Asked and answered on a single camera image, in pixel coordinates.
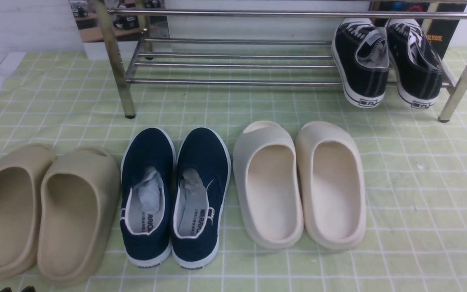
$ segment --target cream slide sandal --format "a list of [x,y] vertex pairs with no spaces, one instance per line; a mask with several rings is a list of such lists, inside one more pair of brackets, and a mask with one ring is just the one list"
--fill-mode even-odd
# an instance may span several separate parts
[[365,183],[356,143],[338,126],[309,122],[295,144],[307,232],[330,249],[356,246],[366,224]]
[[43,144],[0,159],[0,279],[24,272],[37,258],[41,181],[54,160]]
[[259,121],[244,129],[233,148],[233,173],[242,220],[254,242],[288,248],[302,235],[295,146],[278,124]]
[[37,266],[44,279],[71,285],[96,272],[119,192],[118,165],[102,149],[78,148],[52,164],[41,185]]

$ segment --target black canvas sneaker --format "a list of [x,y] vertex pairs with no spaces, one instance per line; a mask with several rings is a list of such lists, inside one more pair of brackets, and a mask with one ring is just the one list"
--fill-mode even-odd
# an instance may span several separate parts
[[414,19],[390,19],[385,27],[399,95],[414,109],[429,108],[443,82],[430,42]]
[[383,100],[389,76],[387,35],[368,18],[346,18],[332,38],[332,55],[345,98],[363,108]]

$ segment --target navy canvas shoe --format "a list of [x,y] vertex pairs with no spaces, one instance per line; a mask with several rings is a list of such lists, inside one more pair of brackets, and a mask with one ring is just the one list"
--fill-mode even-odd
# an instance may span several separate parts
[[221,137],[193,130],[178,154],[178,194],[172,216],[172,255],[182,268],[209,264],[219,249],[219,226],[231,161]]
[[129,144],[122,160],[120,228],[127,258],[150,268],[169,257],[170,185],[176,152],[167,133],[149,128]]

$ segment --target shoe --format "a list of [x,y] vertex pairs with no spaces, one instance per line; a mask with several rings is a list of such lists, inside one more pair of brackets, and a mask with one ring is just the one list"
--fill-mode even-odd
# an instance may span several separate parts
[[389,76],[387,36],[367,18],[346,18],[332,38],[345,98],[356,107],[377,107]]
[[293,246],[304,231],[296,153],[289,133],[274,122],[253,122],[233,148],[233,173],[242,220],[267,249]]
[[99,268],[120,194],[120,169],[100,148],[59,157],[41,184],[37,268],[54,285],[86,281]]
[[203,268],[217,254],[230,169],[228,149],[215,131],[197,128],[183,141],[171,228],[172,255],[182,268]]
[[161,264],[170,243],[171,180],[176,152],[162,129],[141,131],[122,159],[120,228],[128,260],[140,268]]
[[34,286],[26,286],[21,292],[35,292]]
[[365,182],[356,143],[338,126],[309,122],[295,145],[307,233],[326,248],[353,248],[363,240],[366,224]]
[[399,95],[414,109],[431,107],[441,90],[443,71],[422,28],[414,19],[390,19],[386,29]]
[[0,279],[30,268],[37,259],[41,181],[55,160],[44,144],[29,144],[0,159]]

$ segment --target black low-top sneaker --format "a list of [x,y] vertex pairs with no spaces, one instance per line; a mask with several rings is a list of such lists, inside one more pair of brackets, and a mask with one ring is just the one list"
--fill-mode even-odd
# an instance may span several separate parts
[[189,133],[178,154],[172,216],[172,255],[182,268],[203,268],[217,254],[230,169],[230,155],[215,131]]
[[376,107],[383,100],[389,76],[387,35],[368,18],[346,18],[332,38],[345,98],[357,107]]
[[170,185],[176,151],[167,133],[149,128],[129,144],[122,160],[120,228],[128,260],[140,268],[161,264],[170,243]]
[[390,19],[386,28],[399,95],[414,109],[429,108],[443,83],[430,42],[414,19]]

